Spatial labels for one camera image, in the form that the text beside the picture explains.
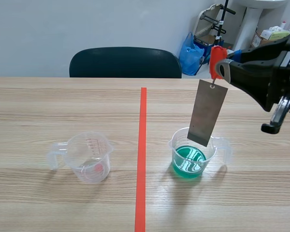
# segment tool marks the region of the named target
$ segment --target small red object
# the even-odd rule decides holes
[[[215,65],[222,59],[227,58],[227,49],[221,46],[212,47],[211,57],[209,60],[209,73],[212,76],[212,79],[223,79],[215,71]]]

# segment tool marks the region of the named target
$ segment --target measuring cup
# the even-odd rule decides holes
[[[209,161],[220,150],[223,152],[223,162],[231,162],[232,148],[229,141],[224,138],[211,137],[208,146],[202,146],[187,139],[189,127],[175,132],[169,141],[172,149],[172,165],[174,170],[182,177],[194,178],[200,176]]]
[[[61,155],[77,177],[86,183],[102,181],[110,172],[109,155],[113,151],[107,138],[97,132],[84,132],[65,143],[53,144],[47,154],[51,170],[58,168],[57,155]]]

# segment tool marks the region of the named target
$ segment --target black office chair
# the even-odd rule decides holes
[[[181,78],[179,60],[170,52],[143,47],[101,47],[77,53],[70,77]]]

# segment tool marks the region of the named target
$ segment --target white sink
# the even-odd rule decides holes
[[[235,0],[238,4],[258,9],[273,9],[285,4],[287,0]]]
[[[235,0],[238,4],[247,7],[247,10],[233,50],[237,51],[249,48],[263,9],[278,8],[287,1],[288,0]]]

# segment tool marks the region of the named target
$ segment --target wooden table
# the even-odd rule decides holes
[[[229,86],[223,81],[217,82]],[[290,232],[290,114],[271,114],[230,87],[214,135],[230,140],[201,179],[169,168],[173,133],[189,126],[198,80],[0,78],[0,232],[134,231],[140,88],[147,87],[146,231]],[[52,143],[100,131],[114,145],[100,184],[48,169]]]

